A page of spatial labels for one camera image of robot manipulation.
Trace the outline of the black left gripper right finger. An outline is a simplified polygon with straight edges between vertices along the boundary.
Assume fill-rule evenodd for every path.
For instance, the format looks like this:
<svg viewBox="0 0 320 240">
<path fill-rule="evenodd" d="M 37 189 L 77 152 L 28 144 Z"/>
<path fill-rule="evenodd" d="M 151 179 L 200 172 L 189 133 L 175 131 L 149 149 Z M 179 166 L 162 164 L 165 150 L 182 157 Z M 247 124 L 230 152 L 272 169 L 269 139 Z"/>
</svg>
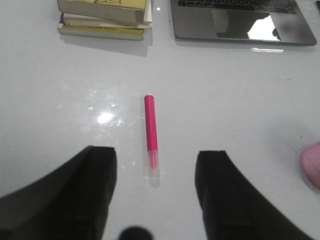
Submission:
<svg viewBox="0 0 320 240">
<path fill-rule="evenodd" d="M 209 240 L 309 240 L 237 169 L 225 151 L 200 151 L 195 188 Z"/>
</svg>

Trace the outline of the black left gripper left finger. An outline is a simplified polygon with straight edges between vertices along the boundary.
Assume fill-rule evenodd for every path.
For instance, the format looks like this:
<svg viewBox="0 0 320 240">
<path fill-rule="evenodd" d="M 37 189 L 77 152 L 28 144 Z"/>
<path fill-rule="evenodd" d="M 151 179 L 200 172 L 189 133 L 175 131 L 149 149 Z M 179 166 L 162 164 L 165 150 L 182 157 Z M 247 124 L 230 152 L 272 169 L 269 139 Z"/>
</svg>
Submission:
<svg viewBox="0 0 320 240">
<path fill-rule="evenodd" d="M 115 149 L 87 146 L 48 175 L 0 199 L 0 237 L 100 240 L 116 181 Z"/>
</svg>

